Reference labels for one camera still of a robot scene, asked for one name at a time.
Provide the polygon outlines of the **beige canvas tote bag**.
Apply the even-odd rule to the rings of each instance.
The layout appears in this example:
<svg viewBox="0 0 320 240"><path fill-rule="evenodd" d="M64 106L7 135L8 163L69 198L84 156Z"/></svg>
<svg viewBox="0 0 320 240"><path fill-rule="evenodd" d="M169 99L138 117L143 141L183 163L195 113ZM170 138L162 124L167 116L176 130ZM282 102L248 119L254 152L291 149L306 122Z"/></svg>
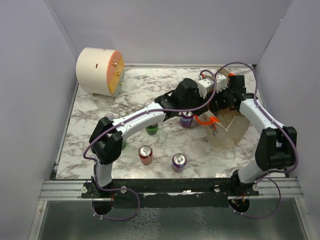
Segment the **beige canvas tote bag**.
<svg viewBox="0 0 320 240"><path fill-rule="evenodd" d="M222 69L219 74L225 75L228 83L229 77L234 75L226 69ZM208 108L207 112L194 118L198 124L204 126L212 150L217 153L237 146L247 132L250 121L236 110L227 108L212 113L210 106Z"/></svg>

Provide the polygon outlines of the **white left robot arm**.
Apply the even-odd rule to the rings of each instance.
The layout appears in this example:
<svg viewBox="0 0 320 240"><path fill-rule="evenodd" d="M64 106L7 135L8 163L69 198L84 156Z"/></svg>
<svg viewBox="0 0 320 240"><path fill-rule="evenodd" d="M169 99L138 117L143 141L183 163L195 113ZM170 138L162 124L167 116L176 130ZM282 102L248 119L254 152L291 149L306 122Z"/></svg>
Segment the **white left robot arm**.
<svg viewBox="0 0 320 240"><path fill-rule="evenodd" d="M93 191L106 197L111 190L112 166L122 152L123 142L135 133L178 116L182 112L202 114L216 91L216 79L199 81L184 78L174 90L158 96L145 108L128 116L110 120L101 118L90 139L89 150L95 156Z"/></svg>

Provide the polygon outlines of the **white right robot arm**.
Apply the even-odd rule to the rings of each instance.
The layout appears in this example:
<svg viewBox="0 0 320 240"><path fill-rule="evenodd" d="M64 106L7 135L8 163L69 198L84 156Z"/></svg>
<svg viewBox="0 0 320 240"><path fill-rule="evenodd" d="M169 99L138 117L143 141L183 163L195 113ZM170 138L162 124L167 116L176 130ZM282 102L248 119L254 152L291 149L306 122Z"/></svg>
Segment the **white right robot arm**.
<svg viewBox="0 0 320 240"><path fill-rule="evenodd" d="M285 126L266 111L256 93L247 92L243 75L218 76L216 92L209 103L213 113L230 109L246 117L259 133L254 160L233 172L230 191L240 196L255 181L270 173L284 173L298 163L297 130Z"/></svg>

